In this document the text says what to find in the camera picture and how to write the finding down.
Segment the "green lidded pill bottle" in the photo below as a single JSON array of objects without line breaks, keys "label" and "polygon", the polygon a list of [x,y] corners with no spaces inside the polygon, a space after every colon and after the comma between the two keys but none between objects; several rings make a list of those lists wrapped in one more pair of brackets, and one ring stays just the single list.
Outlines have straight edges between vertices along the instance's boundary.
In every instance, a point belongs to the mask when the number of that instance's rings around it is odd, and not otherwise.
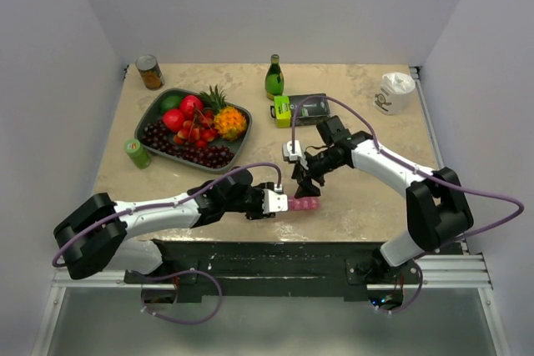
[{"label": "green lidded pill bottle", "polygon": [[124,152],[132,163],[139,169],[145,169],[151,164],[149,154],[138,139],[130,138],[124,144]]}]

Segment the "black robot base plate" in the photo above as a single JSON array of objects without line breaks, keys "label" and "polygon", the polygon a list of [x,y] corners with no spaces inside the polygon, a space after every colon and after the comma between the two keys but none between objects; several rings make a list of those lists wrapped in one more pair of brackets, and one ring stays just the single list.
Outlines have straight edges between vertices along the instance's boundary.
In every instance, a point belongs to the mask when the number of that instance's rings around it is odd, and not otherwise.
[{"label": "black robot base plate", "polygon": [[399,290],[421,279],[408,261],[388,268],[378,243],[166,242],[156,241],[160,267],[146,277],[124,275],[153,298],[169,286],[180,303],[204,296],[342,298],[366,301],[373,285]]}]

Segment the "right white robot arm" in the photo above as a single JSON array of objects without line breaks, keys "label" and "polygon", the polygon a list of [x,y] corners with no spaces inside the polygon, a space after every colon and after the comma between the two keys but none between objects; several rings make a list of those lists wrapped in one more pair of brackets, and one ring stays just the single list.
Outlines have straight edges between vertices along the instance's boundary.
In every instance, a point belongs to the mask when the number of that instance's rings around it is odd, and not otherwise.
[{"label": "right white robot arm", "polygon": [[325,145],[317,154],[304,151],[296,139],[282,147],[284,160],[294,164],[297,198],[319,197],[325,175],[348,166],[377,178],[406,201],[406,231],[383,243],[371,264],[377,281],[391,283],[401,274],[402,264],[441,248],[472,227],[471,209],[452,169],[434,170],[388,153],[371,134],[350,133],[336,116],[316,128]]}]

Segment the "pink weekly pill organizer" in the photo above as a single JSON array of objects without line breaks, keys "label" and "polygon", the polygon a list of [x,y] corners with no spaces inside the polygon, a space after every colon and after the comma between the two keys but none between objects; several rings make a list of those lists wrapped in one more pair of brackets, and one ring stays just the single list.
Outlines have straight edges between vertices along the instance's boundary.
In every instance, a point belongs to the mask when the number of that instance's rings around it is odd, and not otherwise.
[{"label": "pink weekly pill organizer", "polygon": [[288,208],[290,211],[309,211],[320,208],[320,199],[316,197],[288,198]]}]

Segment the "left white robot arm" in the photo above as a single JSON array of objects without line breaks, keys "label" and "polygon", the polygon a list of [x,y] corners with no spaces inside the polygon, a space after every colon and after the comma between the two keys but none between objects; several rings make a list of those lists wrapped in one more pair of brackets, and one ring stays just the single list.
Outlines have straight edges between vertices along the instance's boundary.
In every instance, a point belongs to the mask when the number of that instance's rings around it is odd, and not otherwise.
[{"label": "left white robot arm", "polygon": [[136,244],[134,238],[171,228],[203,227],[226,213],[254,220],[287,211],[288,198],[280,185],[252,181],[248,167],[242,167],[171,198],[119,202],[97,193],[53,230],[59,250],[52,265],[66,268],[74,280],[115,265],[163,283],[171,277],[173,263],[154,243]]}]

